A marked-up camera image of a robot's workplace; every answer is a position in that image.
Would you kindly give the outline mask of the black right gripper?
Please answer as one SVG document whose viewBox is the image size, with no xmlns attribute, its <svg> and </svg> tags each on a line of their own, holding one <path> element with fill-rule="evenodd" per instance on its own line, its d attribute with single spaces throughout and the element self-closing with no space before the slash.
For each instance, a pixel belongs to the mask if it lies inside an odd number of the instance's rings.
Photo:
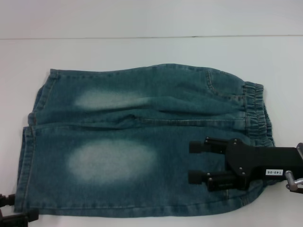
<svg viewBox="0 0 303 227">
<path fill-rule="evenodd" d="M 254 180 L 287 180 L 287 189 L 299 192 L 300 144 L 294 147 L 256 147 L 240 139 L 225 140 L 206 137 L 204 141 L 190 141 L 189 153 L 225 154 L 231 171 L 202 172 L 189 170 L 188 183 L 205 183 L 208 191 L 227 189 L 247 190 Z"/>
</svg>

